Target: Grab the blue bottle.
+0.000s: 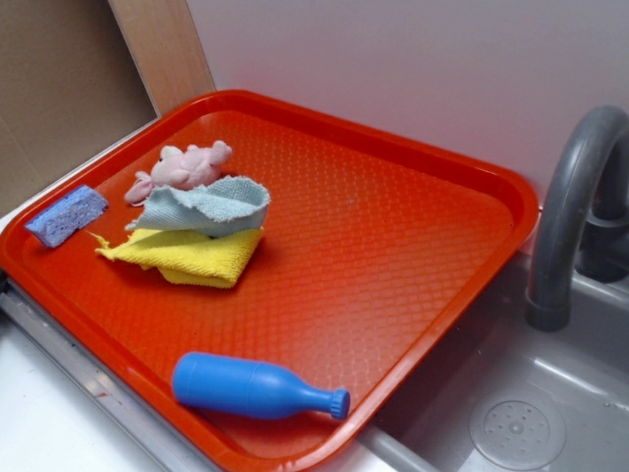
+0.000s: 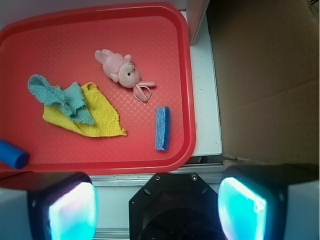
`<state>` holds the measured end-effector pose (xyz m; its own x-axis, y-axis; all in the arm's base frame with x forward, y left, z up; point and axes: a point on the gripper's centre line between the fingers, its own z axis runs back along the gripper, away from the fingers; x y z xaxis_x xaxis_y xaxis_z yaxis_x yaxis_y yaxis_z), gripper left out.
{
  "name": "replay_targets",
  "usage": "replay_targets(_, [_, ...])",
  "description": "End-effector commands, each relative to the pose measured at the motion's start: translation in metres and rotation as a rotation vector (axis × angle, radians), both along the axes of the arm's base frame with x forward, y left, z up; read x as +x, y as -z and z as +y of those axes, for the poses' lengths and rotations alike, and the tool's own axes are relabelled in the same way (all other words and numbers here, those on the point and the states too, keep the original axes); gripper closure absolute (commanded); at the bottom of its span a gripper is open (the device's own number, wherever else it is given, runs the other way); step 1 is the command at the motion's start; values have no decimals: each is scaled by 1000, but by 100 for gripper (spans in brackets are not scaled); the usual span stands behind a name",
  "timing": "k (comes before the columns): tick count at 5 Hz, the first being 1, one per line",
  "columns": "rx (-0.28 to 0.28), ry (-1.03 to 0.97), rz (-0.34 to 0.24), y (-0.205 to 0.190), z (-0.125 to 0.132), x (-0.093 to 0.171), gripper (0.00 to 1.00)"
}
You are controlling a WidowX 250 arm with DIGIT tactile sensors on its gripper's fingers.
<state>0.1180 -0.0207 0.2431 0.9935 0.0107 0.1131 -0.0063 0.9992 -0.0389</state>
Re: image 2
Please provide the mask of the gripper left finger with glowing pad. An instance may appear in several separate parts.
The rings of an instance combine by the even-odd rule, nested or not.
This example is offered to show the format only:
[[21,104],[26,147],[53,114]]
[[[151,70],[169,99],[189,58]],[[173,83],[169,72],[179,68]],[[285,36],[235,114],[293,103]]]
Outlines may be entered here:
[[98,193],[84,172],[2,172],[2,240],[91,240]]

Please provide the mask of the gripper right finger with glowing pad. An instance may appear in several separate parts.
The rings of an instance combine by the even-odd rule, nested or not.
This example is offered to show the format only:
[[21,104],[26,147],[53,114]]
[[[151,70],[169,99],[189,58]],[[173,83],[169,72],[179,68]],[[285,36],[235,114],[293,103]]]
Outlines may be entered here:
[[318,240],[320,168],[229,166],[218,189],[218,215],[228,240]]

